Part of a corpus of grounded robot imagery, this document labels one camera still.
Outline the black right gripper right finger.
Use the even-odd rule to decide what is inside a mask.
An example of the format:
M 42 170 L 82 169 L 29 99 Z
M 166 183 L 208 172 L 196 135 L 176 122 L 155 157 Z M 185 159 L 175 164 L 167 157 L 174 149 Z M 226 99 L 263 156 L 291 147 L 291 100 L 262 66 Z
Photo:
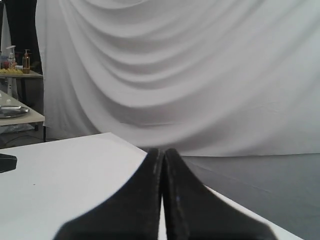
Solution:
M 275 240 L 271 228 L 213 194 L 178 151 L 165 151 L 162 197 L 169 240 Z

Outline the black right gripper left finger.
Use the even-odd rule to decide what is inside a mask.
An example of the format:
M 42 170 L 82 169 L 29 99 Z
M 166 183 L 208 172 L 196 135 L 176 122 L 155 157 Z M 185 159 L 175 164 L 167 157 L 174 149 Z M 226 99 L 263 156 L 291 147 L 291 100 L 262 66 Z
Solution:
M 66 222 L 58 240 L 156 240 L 161 212 L 163 153 L 152 148 L 110 198 Z

